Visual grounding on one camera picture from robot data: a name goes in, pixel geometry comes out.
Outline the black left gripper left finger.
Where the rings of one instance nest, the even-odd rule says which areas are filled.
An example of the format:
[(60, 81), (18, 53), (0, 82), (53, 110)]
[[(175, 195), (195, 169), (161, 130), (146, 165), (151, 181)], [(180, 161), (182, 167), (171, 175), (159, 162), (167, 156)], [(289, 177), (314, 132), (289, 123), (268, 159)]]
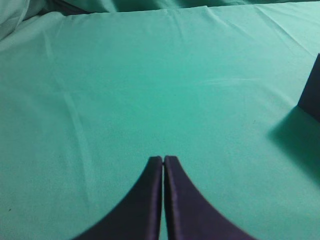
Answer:
[(126, 196), (78, 240), (158, 240), (162, 215), (163, 161), (150, 157)]

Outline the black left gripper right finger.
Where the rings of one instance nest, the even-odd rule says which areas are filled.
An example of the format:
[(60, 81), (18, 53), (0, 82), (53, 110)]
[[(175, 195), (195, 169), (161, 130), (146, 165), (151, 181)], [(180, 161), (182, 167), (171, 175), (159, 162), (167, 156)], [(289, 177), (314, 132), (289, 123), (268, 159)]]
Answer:
[(164, 158), (164, 210), (169, 240), (251, 240), (199, 192), (176, 156)]

